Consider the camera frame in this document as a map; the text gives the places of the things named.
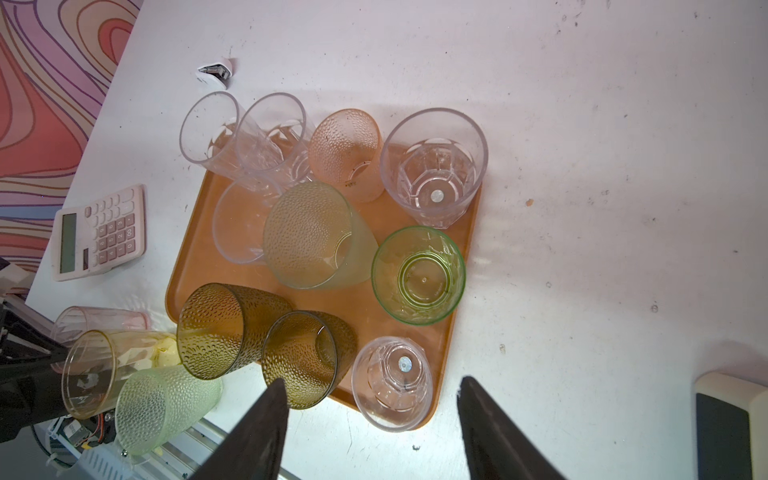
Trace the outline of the light green glass front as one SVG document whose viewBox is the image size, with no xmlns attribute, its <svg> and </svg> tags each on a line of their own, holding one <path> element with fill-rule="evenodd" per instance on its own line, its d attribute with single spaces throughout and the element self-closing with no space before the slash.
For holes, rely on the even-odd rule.
<svg viewBox="0 0 768 480">
<path fill-rule="evenodd" d="M 117 440 L 127 454 L 144 455 L 195 425 L 222 392 L 221 379 L 201 380 L 182 365 L 138 371 L 118 397 Z"/>
</svg>

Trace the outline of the yellow glass front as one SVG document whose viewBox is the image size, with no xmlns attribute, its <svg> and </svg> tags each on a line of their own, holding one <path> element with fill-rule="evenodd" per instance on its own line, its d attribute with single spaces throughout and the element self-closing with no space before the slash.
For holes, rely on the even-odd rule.
<svg viewBox="0 0 768 480">
<path fill-rule="evenodd" d="M 73 418 L 88 419 L 116 406 L 132 374 L 180 363 L 172 333 L 89 330 L 70 347 L 62 368 L 64 406 Z"/>
</svg>

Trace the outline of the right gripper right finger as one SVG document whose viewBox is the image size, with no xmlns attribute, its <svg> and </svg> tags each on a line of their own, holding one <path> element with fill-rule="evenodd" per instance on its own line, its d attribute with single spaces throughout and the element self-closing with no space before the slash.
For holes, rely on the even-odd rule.
<svg viewBox="0 0 768 480">
<path fill-rule="evenodd" d="M 472 376 L 462 379 L 457 408 L 472 479 L 561 479 Z"/>
</svg>

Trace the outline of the small clear glass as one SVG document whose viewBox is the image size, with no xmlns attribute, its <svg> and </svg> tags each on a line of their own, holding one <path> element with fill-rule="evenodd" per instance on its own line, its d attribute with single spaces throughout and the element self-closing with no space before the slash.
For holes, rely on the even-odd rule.
<svg viewBox="0 0 768 480">
<path fill-rule="evenodd" d="M 434 382 L 424 349 L 416 342 L 383 336 L 366 344 L 351 371 L 351 389 L 361 414 L 391 433 L 411 431 L 427 417 Z"/>
</svg>

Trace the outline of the clear ribbed glass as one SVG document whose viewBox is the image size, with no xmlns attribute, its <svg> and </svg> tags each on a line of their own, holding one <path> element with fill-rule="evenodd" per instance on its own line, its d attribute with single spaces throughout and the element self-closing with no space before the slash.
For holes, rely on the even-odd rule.
<svg viewBox="0 0 768 480">
<path fill-rule="evenodd" d="M 418 224 L 446 230 L 468 210 L 486 174 L 479 124 L 451 108 L 417 111 L 391 131 L 380 157 L 388 194 Z"/>
</svg>

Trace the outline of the orange rectangular tray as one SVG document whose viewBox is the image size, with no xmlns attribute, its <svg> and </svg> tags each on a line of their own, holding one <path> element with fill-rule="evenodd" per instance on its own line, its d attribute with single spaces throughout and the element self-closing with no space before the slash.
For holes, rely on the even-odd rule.
<svg viewBox="0 0 768 480">
<path fill-rule="evenodd" d="M 198 287 L 213 282 L 269 291 L 288 299 L 300 310 L 322 311 L 335 315 L 355 330 L 360 347 L 383 336 L 413 340 L 426 353 L 434 385 L 428 413 L 415 429 L 426 425 L 438 407 L 459 308 L 445 319 L 431 325 L 412 326 L 399 322 L 386 313 L 374 295 L 370 280 L 342 289 L 296 290 L 280 284 L 266 265 L 255 262 L 230 262 L 215 246 L 212 225 L 218 201 L 231 183 L 230 179 L 210 172 L 204 176 L 166 291 L 165 306 L 171 321 L 177 323 L 185 301 Z M 449 229 L 443 231 L 457 244 L 466 265 L 470 259 L 482 193 L 481 187 L 467 212 Z M 373 202 L 352 205 L 379 243 L 401 228 L 416 225 L 386 192 Z"/>
</svg>

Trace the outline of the frosted pink tumbler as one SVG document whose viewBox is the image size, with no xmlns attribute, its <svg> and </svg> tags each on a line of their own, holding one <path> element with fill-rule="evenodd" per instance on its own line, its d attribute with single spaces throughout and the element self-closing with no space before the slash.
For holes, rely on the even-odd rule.
<svg viewBox="0 0 768 480">
<path fill-rule="evenodd" d="M 333 186 L 351 202 L 368 203 L 384 191 L 379 166 L 382 148 L 374 118 L 348 108 L 330 114 L 316 128 L 308 160 L 317 180 Z"/>
</svg>

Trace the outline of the small white stapler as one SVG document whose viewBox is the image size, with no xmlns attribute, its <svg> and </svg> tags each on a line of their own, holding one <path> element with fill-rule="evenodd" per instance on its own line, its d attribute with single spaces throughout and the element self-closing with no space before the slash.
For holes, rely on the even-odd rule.
<svg viewBox="0 0 768 480">
<path fill-rule="evenodd" d="M 196 78 L 201 84 L 214 90 L 227 90 L 233 74 L 233 64 L 227 58 L 202 65 L 195 72 Z"/>
</svg>

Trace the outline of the dark olive glass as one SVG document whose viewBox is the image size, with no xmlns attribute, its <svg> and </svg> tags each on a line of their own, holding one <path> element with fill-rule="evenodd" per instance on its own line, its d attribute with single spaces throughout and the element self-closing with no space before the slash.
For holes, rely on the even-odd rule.
<svg viewBox="0 0 768 480">
<path fill-rule="evenodd" d="M 291 301 L 265 290 L 205 284 L 181 310 L 176 333 L 181 362 L 202 380 L 258 362 L 272 325 L 293 310 Z"/>
</svg>

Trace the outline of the clear stemmed glass front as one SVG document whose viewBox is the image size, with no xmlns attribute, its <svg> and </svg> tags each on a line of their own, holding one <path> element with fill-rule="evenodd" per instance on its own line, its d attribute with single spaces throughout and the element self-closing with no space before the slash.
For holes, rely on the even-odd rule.
<svg viewBox="0 0 768 480">
<path fill-rule="evenodd" d="M 226 91 L 200 98 L 187 113 L 179 133 L 183 157 L 214 174 L 237 180 L 245 176 L 235 153 L 235 132 L 243 107 Z"/>
</svg>

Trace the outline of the frosted pale green tumbler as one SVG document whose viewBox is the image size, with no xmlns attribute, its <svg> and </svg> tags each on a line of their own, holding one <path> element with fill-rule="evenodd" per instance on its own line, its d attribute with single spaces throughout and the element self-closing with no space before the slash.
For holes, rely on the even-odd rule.
<svg viewBox="0 0 768 480">
<path fill-rule="evenodd" d="M 378 243 L 334 187 L 299 184 L 271 208 L 263 233 L 266 262 L 279 282 L 299 289 L 341 289 L 370 279 Z"/>
</svg>

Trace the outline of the pink glass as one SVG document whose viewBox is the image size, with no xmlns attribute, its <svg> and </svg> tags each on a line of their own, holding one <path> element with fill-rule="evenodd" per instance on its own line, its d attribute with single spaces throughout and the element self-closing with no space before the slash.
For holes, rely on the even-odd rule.
<svg viewBox="0 0 768 480">
<path fill-rule="evenodd" d="M 65 309 L 53 324 L 51 338 L 59 344 L 71 345 L 90 330 L 148 330 L 149 316 L 140 311 L 72 306 Z"/>
</svg>

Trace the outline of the light green ribbed glass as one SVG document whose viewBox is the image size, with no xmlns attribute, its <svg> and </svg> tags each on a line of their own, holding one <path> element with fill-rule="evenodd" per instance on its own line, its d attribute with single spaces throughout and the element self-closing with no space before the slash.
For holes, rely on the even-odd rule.
<svg viewBox="0 0 768 480">
<path fill-rule="evenodd" d="M 466 286 L 466 265 L 447 234 L 409 226 L 390 234 L 378 247 L 371 283 L 388 315 L 408 325 L 427 326 L 457 308 Z"/>
</svg>

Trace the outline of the pink white calculator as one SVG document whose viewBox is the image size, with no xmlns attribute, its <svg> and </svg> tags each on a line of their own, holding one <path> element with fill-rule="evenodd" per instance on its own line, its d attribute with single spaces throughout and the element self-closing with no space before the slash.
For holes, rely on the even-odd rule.
<svg viewBox="0 0 768 480">
<path fill-rule="evenodd" d="M 50 246 L 53 277 L 106 273 L 146 251 L 145 186 L 136 184 L 56 213 Z"/>
</svg>

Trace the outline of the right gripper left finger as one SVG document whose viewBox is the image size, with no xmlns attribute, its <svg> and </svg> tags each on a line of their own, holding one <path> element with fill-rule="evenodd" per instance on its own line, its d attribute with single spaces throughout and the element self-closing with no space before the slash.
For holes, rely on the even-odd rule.
<svg viewBox="0 0 768 480">
<path fill-rule="evenodd" d="M 191 479 L 277 479 L 288 416 L 285 382 L 278 378 Z"/>
</svg>

